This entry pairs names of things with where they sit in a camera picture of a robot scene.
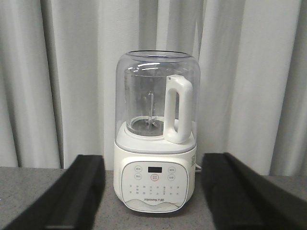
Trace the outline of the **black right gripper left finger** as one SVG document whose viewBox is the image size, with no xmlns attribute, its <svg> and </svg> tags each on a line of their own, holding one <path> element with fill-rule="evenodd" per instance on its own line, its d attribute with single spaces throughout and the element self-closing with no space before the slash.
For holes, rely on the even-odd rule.
<svg viewBox="0 0 307 230">
<path fill-rule="evenodd" d="M 90 230 L 105 188 L 100 155 L 78 155 L 69 169 L 7 230 Z"/>
</svg>

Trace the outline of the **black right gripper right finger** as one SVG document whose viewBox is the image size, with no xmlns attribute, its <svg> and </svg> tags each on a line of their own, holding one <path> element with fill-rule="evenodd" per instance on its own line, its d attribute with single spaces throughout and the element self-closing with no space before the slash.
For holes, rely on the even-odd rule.
<svg viewBox="0 0 307 230">
<path fill-rule="evenodd" d="M 230 153 L 205 153 L 201 183 L 218 230 L 305 230 L 306 201 Z"/>
</svg>

